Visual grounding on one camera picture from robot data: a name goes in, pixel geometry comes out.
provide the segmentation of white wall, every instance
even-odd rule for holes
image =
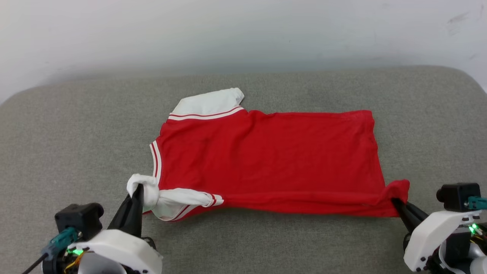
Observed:
[[[57,81],[408,64],[487,87],[487,0],[0,0],[0,102]]]

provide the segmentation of red stripe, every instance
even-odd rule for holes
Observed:
[[[177,218],[179,217],[179,215],[181,215],[181,214],[182,214],[182,213],[183,213],[183,212],[186,210],[186,208],[188,208],[188,207],[189,207],[189,205],[185,206],[185,207],[183,208],[183,210],[182,210],[182,211],[181,211],[181,212],[180,212],[180,213],[179,213],[179,214],[178,214],[176,217],[174,217],[173,219],[171,219],[171,221],[173,221],[173,220],[177,219]]]
[[[211,203],[210,206],[213,206],[216,203],[216,198],[215,198],[215,195],[213,195],[213,194],[211,196],[213,197],[213,202]]]
[[[216,114],[209,114],[209,115],[200,115],[200,114],[185,114],[185,115],[176,115],[176,114],[169,114],[169,116],[176,116],[176,117],[186,117],[186,116],[199,116],[199,117],[209,117],[209,116],[215,116],[215,115],[220,115],[220,114],[225,114],[225,113],[229,113],[237,108],[241,108],[241,106],[238,106],[238,107],[234,107],[232,108],[231,110],[229,111],[225,111],[225,112],[220,112],[220,113],[216,113]]]
[[[150,145],[151,145],[151,147],[152,147],[152,150],[154,151],[154,158],[155,158],[155,175],[154,175],[154,176],[155,176],[155,177],[157,177],[157,171],[158,171],[158,170],[157,170],[157,168],[159,167],[159,164],[158,164],[158,162],[157,162],[157,153],[156,153],[156,151],[155,151],[154,143],[152,143],[152,144],[150,144]]]

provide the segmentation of red and white garment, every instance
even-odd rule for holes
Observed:
[[[281,213],[398,216],[409,182],[385,186],[374,119],[346,113],[272,113],[240,106],[231,88],[182,99],[150,145],[144,210],[175,221],[221,207]]]

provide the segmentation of gray fabric surface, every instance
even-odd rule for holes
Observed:
[[[264,112],[370,109],[387,182],[442,209],[443,183],[487,190],[487,96],[463,72],[404,67],[343,72],[84,81],[34,88],[0,106],[2,273],[20,273],[56,234],[54,213],[99,202],[108,225],[132,173],[150,175],[148,144],[179,99],[239,87]],[[164,273],[409,273],[397,218],[216,210],[177,223],[146,215]]]

